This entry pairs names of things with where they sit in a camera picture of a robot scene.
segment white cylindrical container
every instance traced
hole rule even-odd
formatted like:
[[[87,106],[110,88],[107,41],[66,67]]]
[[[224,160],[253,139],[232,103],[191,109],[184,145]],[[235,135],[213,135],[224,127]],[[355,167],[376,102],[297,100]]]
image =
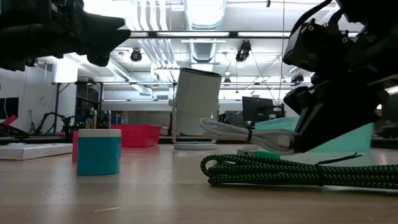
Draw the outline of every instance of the white cylindrical container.
[[[192,68],[181,68],[175,107],[176,129],[184,134],[200,136],[200,118],[210,118],[217,109],[222,76]]]

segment ceiling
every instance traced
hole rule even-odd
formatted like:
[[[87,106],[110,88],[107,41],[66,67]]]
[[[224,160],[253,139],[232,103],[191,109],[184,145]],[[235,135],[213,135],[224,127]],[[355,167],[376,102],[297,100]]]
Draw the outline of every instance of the ceiling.
[[[227,31],[272,31],[272,32],[290,32],[297,19],[308,9],[316,6],[323,0],[272,0],[271,6],[266,7],[266,1],[254,0],[227,0],[223,30]],[[128,17],[134,13],[131,10],[129,1],[111,1],[111,0],[85,0],[85,10],[91,13],[103,14],[106,16]],[[182,0],[168,0],[167,3],[167,26],[169,30],[185,30],[184,11]],[[336,3],[330,4],[324,10],[316,13],[313,17],[318,23],[325,23],[329,17],[338,10]],[[147,7],[147,21],[150,21],[150,9]],[[345,18],[339,22],[341,30],[358,32],[362,28],[361,24],[350,24]],[[232,82],[281,82],[281,76],[286,82],[290,77],[302,73],[305,82],[309,82],[311,73],[294,69],[295,67],[283,64],[280,56],[285,50],[288,40],[282,39],[251,39],[252,53],[246,60],[245,66],[237,68],[234,59],[237,48],[241,45],[242,39],[225,39],[225,43],[218,44],[218,50],[215,56],[215,65],[213,71],[222,75],[225,72],[230,73]],[[188,44],[181,43],[181,39],[172,39],[172,48],[180,67],[190,66],[190,56]],[[141,50],[142,60],[132,62],[130,54],[133,48],[140,48],[137,39],[129,39],[121,44],[111,57],[116,64],[134,77],[137,81],[162,81],[162,77],[151,74],[151,61],[146,53]],[[114,74],[107,68],[99,68],[87,62],[85,57],[74,55],[81,63],[79,76],[90,76],[96,81],[111,82],[115,81]],[[173,71],[174,79],[177,79],[178,72]]]

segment table surface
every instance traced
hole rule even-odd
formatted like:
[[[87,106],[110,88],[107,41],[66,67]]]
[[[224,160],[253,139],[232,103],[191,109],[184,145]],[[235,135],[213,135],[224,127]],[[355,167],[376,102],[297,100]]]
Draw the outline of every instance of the table surface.
[[[351,187],[211,186],[200,161],[214,151],[124,149],[116,175],[77,177],[70,154],[0,161],[0,223],[398,223],[398,191]],[[314,162],[337,154],[304,154]],[[398,163],[373,149],[337,165]]]

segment desk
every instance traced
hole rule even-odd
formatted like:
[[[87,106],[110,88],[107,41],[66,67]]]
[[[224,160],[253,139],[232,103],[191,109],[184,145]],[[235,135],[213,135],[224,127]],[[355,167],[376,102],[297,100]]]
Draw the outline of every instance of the desk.
[[[70,154],[1,161],[0,223],[398,223],[397,191],[212,187],[200,171],[201,159],[235,153],[239,146],[172,147],[125,149],[121,172],[110,176],[77,177]],[[398,163],[398,151],[369,155],[379,164]]]

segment white lid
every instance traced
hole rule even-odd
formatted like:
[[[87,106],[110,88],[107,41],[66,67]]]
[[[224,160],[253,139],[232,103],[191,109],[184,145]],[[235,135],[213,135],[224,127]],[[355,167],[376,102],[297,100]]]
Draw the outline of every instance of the white lid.
[[[80,129],[79,137],[121,137],[119,129]]]

